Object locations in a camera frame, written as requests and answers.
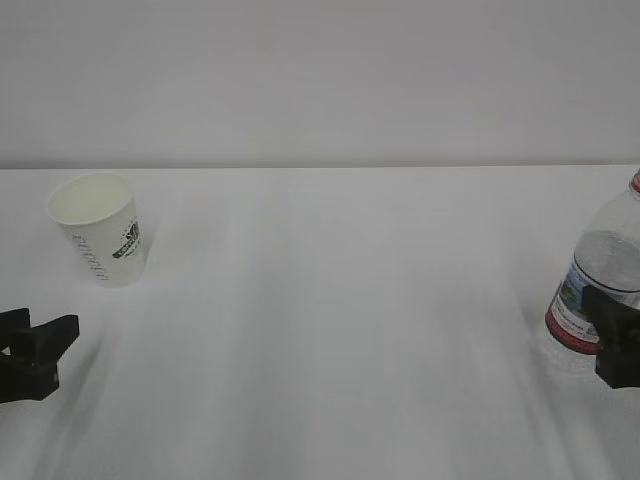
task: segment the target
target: white table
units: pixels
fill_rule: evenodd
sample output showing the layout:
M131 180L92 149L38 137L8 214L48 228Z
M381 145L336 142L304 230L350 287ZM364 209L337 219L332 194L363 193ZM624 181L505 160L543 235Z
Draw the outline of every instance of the white table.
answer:
M637 479L640 391L541 349L631 167L139 170L143 279L95 285L2 171L0 307L80 316L2 480Z

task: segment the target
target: bottle label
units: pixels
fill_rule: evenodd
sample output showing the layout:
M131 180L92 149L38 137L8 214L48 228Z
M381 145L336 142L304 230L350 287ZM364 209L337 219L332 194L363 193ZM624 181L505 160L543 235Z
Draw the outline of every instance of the bottle label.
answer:
M594 282L580 268L575 259L569 273L558 287L545 316L551 334L566 347L580 353L598 353L598 334L582 311L582 289L587 285L602 290L614 300L632 306L638 292L621 292Z

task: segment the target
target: cup rim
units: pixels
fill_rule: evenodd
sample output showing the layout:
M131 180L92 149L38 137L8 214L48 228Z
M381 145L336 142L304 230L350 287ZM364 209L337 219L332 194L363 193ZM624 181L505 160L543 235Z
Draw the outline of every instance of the cup rim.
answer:
M118 207L117 209L115 209L114 211L110 212L108 215L103 215L101 217L86 221L86 222L64 222L61 221L59 218L56 218L53 215L53 212L51 211L51 202L53 200L53 198L59 194L61 191L63 191L65 188L67 188L69 185L71 185L74 182L77 182L78 180L80 180L81 178L86 178L86 177L98 177L98 176L108 176L108 177L115 177L118 180L121 180L124 185L127 187L127 200L122 204L122 206ZM82 175L77 175L73 178L70 178L69 180L66 180L65 182L61 183L60 185L58 185L56 187L56 189L51 192L51 194L49 195L49 197L47 198L46 202L45 202L45 209L47 211L47 215L49 216L49 218L51 220L53 220L55 223L57 223L58 225L63 225L65 227L83 227L86 225L93 225L95 223L99 223L102 222L108 218L113 217L114 215L116 215L117 213L120 213L122 210L124 210L127 205L129 205L131 203L131 201L133 200L133 192L131 191L131 188L129 187L129 183L127 182L127 180L120 174L114 173L114 172L108 172L108 171L104 171L104 172L90 172L90 173L83 173Z

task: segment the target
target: white wall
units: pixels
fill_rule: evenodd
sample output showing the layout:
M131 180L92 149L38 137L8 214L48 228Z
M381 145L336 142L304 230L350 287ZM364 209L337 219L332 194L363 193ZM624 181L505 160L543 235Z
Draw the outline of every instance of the white wall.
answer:
M637 0L0 2L4 166L634 157Z

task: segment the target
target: paper cup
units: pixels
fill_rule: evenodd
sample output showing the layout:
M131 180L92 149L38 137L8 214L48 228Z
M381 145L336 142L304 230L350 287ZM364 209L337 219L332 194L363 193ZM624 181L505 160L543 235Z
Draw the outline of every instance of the paper cup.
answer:
M123 287L140 278L145 259L124 178L108 172L76 177L51 194L47 210L100 285Z

